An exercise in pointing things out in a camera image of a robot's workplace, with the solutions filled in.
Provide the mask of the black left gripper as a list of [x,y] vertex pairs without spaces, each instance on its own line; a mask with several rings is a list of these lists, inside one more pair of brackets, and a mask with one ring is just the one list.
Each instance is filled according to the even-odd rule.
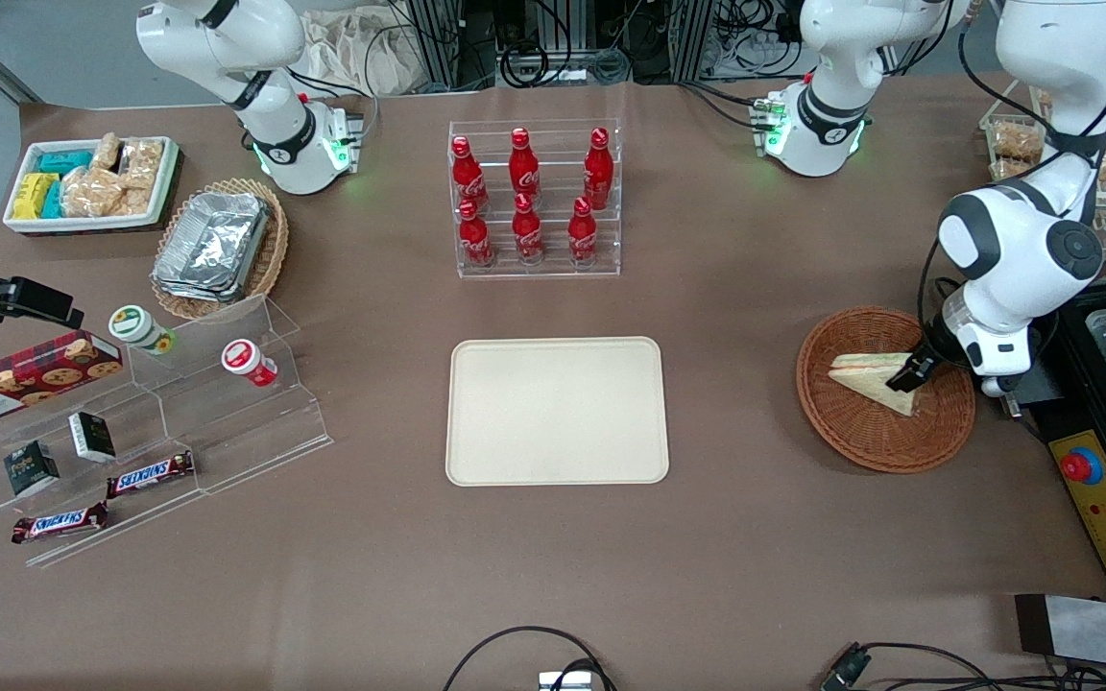
[[939,366],[953,366],[970,370],[971,362],[966,350],[947,327],[945,312],[938,312],[933,320],[922,324],[922,350],[912,350],[902,363],[902,368],[887,380],[893,391],[912,392],[929,381]]

